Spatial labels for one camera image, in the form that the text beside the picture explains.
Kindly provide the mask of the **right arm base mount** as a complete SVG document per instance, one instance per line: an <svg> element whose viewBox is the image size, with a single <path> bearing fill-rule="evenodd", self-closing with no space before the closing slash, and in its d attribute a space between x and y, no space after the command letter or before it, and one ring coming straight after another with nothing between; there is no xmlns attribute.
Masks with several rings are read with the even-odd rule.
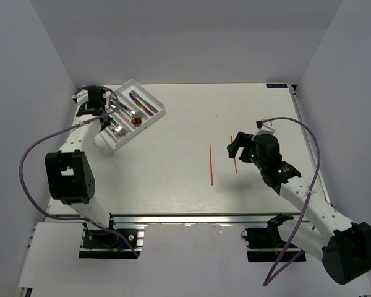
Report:
<svg viewBox="0 0 371 297"><path fill-rule="evenodd" d="M286 243L280 238L278 227L293 219L292 215L281 213L268 220L265 227L242 231L241 238L247 242L248 263L274 263Z"/></svg>

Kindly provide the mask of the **silver spoon dark handle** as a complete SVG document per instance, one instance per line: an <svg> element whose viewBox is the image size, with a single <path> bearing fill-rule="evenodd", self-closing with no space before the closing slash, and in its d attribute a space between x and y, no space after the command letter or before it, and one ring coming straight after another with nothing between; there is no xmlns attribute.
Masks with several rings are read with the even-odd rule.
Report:
<svg viewBox="0 0 371 297"><path fill-rule="evenodd" d="M114 100L114 104L120 109L120 110L123 110L125 111L126 113L130 114L130 117L131 118L139 118L140 117L140 113L139 112L136 112L132 109L130 109L128 106L126 106L125 104L121 103L119 100L115 99Z"/></svg>

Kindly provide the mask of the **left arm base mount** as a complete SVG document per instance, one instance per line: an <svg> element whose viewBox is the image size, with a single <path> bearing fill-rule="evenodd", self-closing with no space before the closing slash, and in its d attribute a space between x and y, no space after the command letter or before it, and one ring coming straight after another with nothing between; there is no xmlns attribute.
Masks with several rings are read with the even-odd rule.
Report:
<svg viewBox="0 0 371 297"><path fill-rule="evenodd" d="M118 235L83 223L79 259L136 259L140 255L146 225L112 220L110 227L123 235L132 248Z"/></svg>

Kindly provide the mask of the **iridescent gold spoon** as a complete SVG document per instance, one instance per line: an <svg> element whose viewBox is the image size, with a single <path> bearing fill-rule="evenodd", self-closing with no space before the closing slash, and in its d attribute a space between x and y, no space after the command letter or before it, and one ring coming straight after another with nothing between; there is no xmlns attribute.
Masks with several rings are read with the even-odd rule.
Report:
<svg viewBox="0 0 371 297"><path fill-rule="evenodd" d="M142 119L141 119L141 118L132 118L132 119L131 119L131 123L132 123L135 127L139 127L139 126L142 124Z"/></svg>

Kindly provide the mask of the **orange chopstick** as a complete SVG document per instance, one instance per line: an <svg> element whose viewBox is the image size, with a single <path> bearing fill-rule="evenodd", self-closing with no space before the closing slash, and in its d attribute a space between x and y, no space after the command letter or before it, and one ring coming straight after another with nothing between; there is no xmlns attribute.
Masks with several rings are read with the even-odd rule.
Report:
<svg viewBox="0 0 371 297"><path fill-rule="evenodd" d="M213 159L212 159L212 149L209 145L209 162L210 162L210 185L213 185Z"/></svg>
<svg viewBox="0 0 371 297"><path fill-rule="evenodd" d="M233 142L233 136L230 135L230 140L231 140L231 143ZM235 173L237 174L238 173L238 170L237 170L237 163L236 163L236 159L233 158L233 162L234 162L234 170L235 170Z"/></svg>

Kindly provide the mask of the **silver ornate butter knife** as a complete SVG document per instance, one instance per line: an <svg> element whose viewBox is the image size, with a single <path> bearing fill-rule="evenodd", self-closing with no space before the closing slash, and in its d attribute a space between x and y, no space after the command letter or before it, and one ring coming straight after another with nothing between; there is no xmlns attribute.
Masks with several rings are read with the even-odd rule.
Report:
<svg viewBox="0 0 371 297"><path fill-rule="evenodd" d="M158 112L158 110L153 105L151 105L149 102L147 102L146 100L144 100L136 91L132 90L130 92L130 94L132 94L139 101L143 102L149 109L151 109L152 112L154 112L154 113L157 113Z"/></svg>

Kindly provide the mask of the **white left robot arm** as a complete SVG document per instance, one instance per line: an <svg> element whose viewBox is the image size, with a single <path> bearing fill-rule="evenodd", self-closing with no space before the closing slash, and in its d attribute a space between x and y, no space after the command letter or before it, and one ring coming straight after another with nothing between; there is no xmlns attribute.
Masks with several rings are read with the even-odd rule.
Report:
<svg viewBox="0 0 371 297"><path fill-rule="evenodd" d="M67 139L57 152L45 156L49 191L54 200L69 206L90 224L102 226L97 240L111 247L117 243L118 231L110 226L111 215L96 197L95 178L86 154L95 137L110 124L105 108L107 88L88 86L80 92L81 96L75 96L77 112Z"/></svg>

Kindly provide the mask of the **iridescent rainbow knife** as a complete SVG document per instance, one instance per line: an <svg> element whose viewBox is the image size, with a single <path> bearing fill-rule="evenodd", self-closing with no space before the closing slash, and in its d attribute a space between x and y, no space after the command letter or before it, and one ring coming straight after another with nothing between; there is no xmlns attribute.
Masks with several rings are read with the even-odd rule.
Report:
<svg viewBox="0 0 371 297"><path fill-rule="evenodd" d="M129 96L138 107L140 107L141 109L144 110L144 112L146 112L147 115L149 115L150 117L152 117L154 115L154 112L151 109L151 106L147 102L145 102L141 98L135 96L133 93L129 93Z"/></svg>

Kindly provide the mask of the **dark handle fork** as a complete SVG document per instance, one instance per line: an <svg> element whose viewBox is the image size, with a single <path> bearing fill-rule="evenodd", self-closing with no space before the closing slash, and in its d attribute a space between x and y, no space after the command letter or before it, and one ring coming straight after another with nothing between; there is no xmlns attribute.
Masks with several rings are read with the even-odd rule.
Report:
<svg viewBox="0 0 371 297"><path fill-rule="evenodd" d="M115 124L111 124L109 129L114 137L125 137L129 133L124 127Z"/></svg>

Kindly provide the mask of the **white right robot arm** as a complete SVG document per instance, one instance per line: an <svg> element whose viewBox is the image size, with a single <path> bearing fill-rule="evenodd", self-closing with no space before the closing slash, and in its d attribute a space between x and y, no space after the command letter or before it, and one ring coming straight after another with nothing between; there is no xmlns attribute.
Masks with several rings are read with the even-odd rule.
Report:
<svg viewBox="0 0 371 297"><path fill-rule="evenodd" d="M340 285L371 271L371 226L353 222L313 193L301 173L283 161L275 136L239 132L227 150L230 158L253 163L263 182L300 210L315 227L312 230L300 226L296 230L294 217L281 213L268 220L264 230L247 231L251 248L280 247L294 233L292 244L319 260Z"/></svg>

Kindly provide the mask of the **silver spoon pink handle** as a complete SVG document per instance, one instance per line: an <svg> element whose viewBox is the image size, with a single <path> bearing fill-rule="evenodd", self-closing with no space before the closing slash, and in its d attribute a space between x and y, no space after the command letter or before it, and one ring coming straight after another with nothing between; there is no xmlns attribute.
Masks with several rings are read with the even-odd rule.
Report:
<svg viewBox="0 0 371 297"><path fill-rule="evenodd" d="M121 117L132 129L136 129L136 127L131 123L131 117L130 117L130 114L126 113L125 111L123 110L120 110L116 105L114 105L113 103L110 103L109 104L109 107L112 109L112 110L116 110L117 111L117 114L119 115L119 117Z"/></svg>

